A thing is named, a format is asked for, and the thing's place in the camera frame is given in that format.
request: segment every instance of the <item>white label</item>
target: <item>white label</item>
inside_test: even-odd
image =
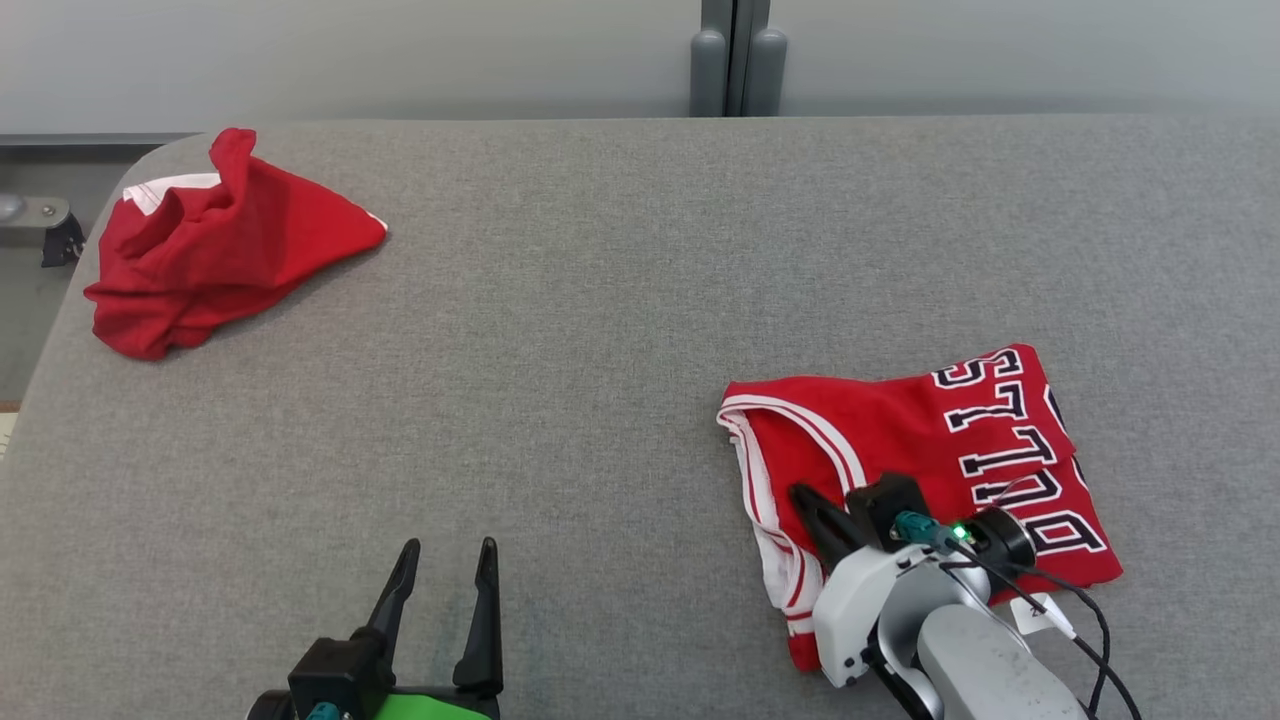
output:
[[[1019,633],[1029,635],[1032,633],[1038,633],[1044,628],[1057,628],[1059,630],[1062,630],[1064,635],[1069,638],[1075,637],[1075,628],[1071,626],[1066,615],[1062,615],[1062,611],[1057,607],[1057,603],[1053,602],[1053,598],[1050,597],[1048,593],[1038,592],[1032,594],[1032,597],[1043,605],[1044,610],[1048,610],[1048,614],[1043,614],[1032,607],[1025,600],[1015,597],[1012,602],[1009,603],[1009,607],[1014,611],[1014,621],[1018,623]]]

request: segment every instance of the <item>folded red jersey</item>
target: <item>folded red jersey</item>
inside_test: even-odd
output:
[[[820,666],[812,611],[826,578],[787,500],[796,483],[842,507],[845,493],[883,473],[910,475],[942,523],[993,502],[1009,510],[1036,541],[1042,570],[1082,587],[1121,573],[1030,346],[883,382],[732,383],[717,420],[733,436],[764,585],[801,670]],[[1019,585],[1056,589],[1041,578]]]
[[[385,225],[360,206],[253,158],[256,140],[248,129],[218,136],[211,187],[178,183],[157,205],[115,204],[99,243],[101,278],[84,290],[97,304],[93,334],[102,342],[159,360],[383,241]]]

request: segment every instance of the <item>gray fabric surface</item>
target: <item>gray fabric surface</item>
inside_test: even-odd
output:
[[[508,717],[900,717],[791,669],[713,414],[730,379],[1011,341],[1126,566],[1097,597],[1147,717],[1280,715],[1280,122],[337,123],[259,155],[392,236],[160,364],[90,333],[88,252],[3,461],[0,716],[241,717],[411,536],[397,667],[445,682],[488,533]]]

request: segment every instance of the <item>cable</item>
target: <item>cable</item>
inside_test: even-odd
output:
[[[1034,597],[1030,596],[1030,593],[1018,587],[1018,583],[1015,583],[1014,579],[1010,578],[1007,573],[991,565],[986,560],[978,557],[972,550],[969,550],[965,546],[965,543],[955,538],[950,538],[946,541],[946,544],[951,550],[959,552],[960,555],[964,555],[970,561],[975,562],[979,568],[991,573],[998,580],[1009,585],[1011,591],[1016,592],[1019,597],[1025,600],[1027,603],[1034,607],[1037,611],[1048,615],[1048,609],[1044,607],[1041,603],[1041,601],[1036,600]],[[1120,698],[1124,701],[1125,707],[1129,708],[1129,716],[1133,717],[1133,720],[1142,720],[1142,712],[1138,710],[1138,703],[1134,702],[1133,696],[1129,693],[1128,685],[1125,685],[1124,680],[1121,680],[1120,676],[1116,675],[1116,671],[1111,669],[1111,665],[1103,661],[1102,657],[1098,656],[1097,651],[1094,651],[1093,647],[1089,646],[1089,643],[1084,642],[1084,638],[1082,638],[1080,635],[1075,635],[1075,638],[1073,638],[1071,642],[1074,642],[1076,647],[1083,650],[1084,655],[1088,655],[1089,660],[1092,660],[1098,666],[1098,669],[1102,670],[1102,673],[1105,673],[1106,676],[1111,679],[1111,684],[1116,687],[1116,691],[1120,693]]]
[[[1102,609],[1098,607],[1098,603],[1094,602],[1093,597],[1091,597],[1089,593],[1084,592],[1083,588],[1073,585],[1071,583],[1064,580],[1062,578],[1059,578],[1057,575],[1053,575],[1051,573],[1046,573],[1044,570],[1041,570],[1038,568],[1029,568],[1027,565],[1010,565],[1009,568],[1015,573],[1020,573],[1023,575],[1036,575],[1037,578],[1044,578],[1046,580],[1053,583],[1055,585],[1075,593],[1075,597],[1080,598],[1080,602],[1087,605],[1089,610],[1092,610],[1093,614],[1097,615],[1098,628],[1102,629],[1102,662],[1107,664],[1111,662],[1111,626],[1107,625],[1107,616],[1102,614]],[[1102,666],[1100,665],[1098,679],[1093,683],[1093,693],[1089,694],[1091,712],[1098,711],[1098,703],[1102,701],[1102,687],[1106,684],[1106,682],[1107,682],[1107,674],[1102,670]]]

